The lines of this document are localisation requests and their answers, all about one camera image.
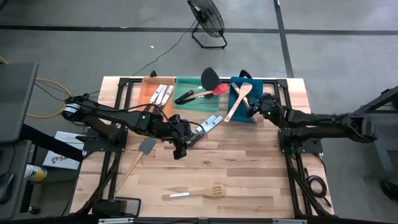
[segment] wooden spoon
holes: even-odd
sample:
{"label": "wooden spoon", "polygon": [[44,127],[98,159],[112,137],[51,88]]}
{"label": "wooden spoon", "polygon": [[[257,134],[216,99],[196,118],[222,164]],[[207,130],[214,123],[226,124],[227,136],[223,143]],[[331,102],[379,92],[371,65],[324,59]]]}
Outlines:
{"label": "wooden spoon", "polygon": [[231,110],[229,111],[228,115],[225,117],[224,121],[229,122],[232,118],[232,115],[234,115],[236,108],[238,108],[239,104],[243,100],[243,98],[249,94],[249,92],[252,89],[252,85],[250,83],[243,83],[241,86],[241,89],[239,90],[239,96],[238,99],[236,100],[235,104],[232,106]]}
{"label": "wooden spoon", "polygon": [[203,190],[192,190],[190,192],[176,193],[176,194],[165,194],[162,196],[163,199],[186,197],[193,195],[204,195],[212,198],[224,197],[226,193],[225,186],[222,184],[213,184],[209,189]]}

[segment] orange bin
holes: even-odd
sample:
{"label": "orange bin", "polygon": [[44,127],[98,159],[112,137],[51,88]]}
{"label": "orange bin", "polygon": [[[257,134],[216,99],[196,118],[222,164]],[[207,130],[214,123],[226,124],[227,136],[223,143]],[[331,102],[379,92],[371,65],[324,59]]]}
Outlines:
{"label": "orange bin", "polygon": [[[143,78],[141,90],[140,90],[139,98],[138,98],[138,105],[149,103],[151,96],[155,93],[155,91],[159,85],[167,85],[167,88],[169,87],[169,85],[175,86],[175,79],[167,78],[167,77],[145,77],[145,78]],[[164,105],[164,107],[163,107],[163,111],[167,115],[168,118],[174,114],[173,113],[173,102],[172,102],[173,98],[174,98],[174,90],[173,90],[169,100],[167,101],[166,105]],[[138,109],[143,111],[145,109],[145,107],[143,106]]]}

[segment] green bin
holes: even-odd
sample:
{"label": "green bin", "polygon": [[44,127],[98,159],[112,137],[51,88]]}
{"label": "green bin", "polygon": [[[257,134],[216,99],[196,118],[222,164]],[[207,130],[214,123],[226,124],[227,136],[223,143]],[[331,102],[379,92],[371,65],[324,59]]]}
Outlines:
{"label": "green bin", "polygon": [[[182,96],[184,93],[201,86],[200,78],[197,77],[177,77],[175,81],[175,90],[173,98],[173,106],[176,109],[181,110],[195,110],[195,111],[207,111],[216,112],[220,107],[220,96],[213,96],[210,99],[205,97],[196,98],[195,100],[185,103],[184,105],[175,104],[175,100]],[[201,93],[206,91],[205,89],[194,92]]]}

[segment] blue bin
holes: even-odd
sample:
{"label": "blue bin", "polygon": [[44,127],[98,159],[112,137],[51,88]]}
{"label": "blue bin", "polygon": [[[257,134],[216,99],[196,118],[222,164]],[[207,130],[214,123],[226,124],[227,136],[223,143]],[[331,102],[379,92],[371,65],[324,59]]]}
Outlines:
{"label": "blue bin", "polygon": [[[249,102],[255,102],[259,96],[262,95],[262,91],[264,85],[262,80],[255,80],[252,78],[240,78],[240,77],[231,77],[231,83],[235,83],[239,88],[241,87],[242,83],[247,82],[253,85],[250,93],[246,95]],[[235,90],[232,89],[232,86],[229,86],[229,98],[228,98],[228,112],[231,110],[232,106],[235,104],[236,100],[238,99],[238,94]],[[238,108],[235,111],[235,114],[232,116],[231,121],[239,121],[245,123],[252,123],[255,122],[246,116],[246,111],[248,109],[244,105],[243,101],[239,104]]]}

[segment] fan stand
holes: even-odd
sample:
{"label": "fan stand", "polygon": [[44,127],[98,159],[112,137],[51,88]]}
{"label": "fan stand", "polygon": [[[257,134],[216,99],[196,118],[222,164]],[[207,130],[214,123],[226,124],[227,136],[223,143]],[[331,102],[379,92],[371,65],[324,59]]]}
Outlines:
{"label": "fan stand", "polygon": [[221,37],[223,38],[223,40],[225,42],[225,45],[223,45],[223,46],[211,46],[211,47],[204,46],[203,44],[201,44],[199,42],[199,40],[194,35],[194,33],[198,30],[198,26],[199,26],[199,22],[197,23],[197,25],[195,26],[194,30],[192,31],[192,38],[194,38],[195,41],[198,42],[198,44],[200,45],[201,48],[204,48],[204,49],[224,49],[228,45],[228,43],[225,40],[224,35],[222,34]]}

